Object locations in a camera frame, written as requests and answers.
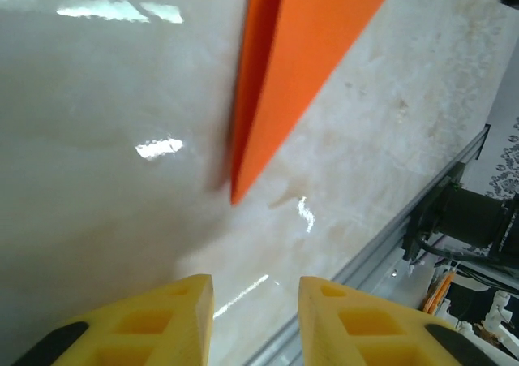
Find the glossy floor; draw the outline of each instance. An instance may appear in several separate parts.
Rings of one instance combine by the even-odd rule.
[[[0,363],[210,273],[210,362],[240,364],[481,130],[519,33],[498,0],[387,0],[231,208],[246,4],[0,0]]]

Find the orange triangular panel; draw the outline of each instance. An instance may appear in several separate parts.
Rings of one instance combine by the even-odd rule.
[[[250,0],[234,102],[234,205],[383,1]]]

